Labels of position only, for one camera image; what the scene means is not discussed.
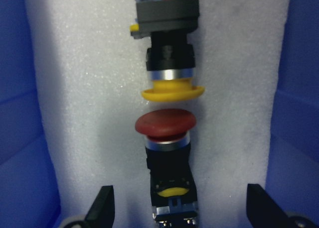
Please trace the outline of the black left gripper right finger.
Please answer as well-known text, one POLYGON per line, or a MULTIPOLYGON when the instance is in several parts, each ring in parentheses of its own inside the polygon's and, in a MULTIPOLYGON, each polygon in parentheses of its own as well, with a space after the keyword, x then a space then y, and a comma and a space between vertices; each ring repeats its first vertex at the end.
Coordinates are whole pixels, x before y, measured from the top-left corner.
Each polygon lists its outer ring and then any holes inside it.
POLYGON ((254 228, 296 228, 259 184, 247 185, 246 214, 254 228))

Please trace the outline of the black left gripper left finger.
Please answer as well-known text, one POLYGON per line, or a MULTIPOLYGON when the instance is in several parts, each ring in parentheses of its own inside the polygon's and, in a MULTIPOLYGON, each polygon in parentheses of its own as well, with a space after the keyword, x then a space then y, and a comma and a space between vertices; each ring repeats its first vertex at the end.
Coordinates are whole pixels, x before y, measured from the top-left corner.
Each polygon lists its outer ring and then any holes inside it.
POLYGON ((115 220, 113 186, 102 186, 84 222, 86 228, 112 228, 115 220))

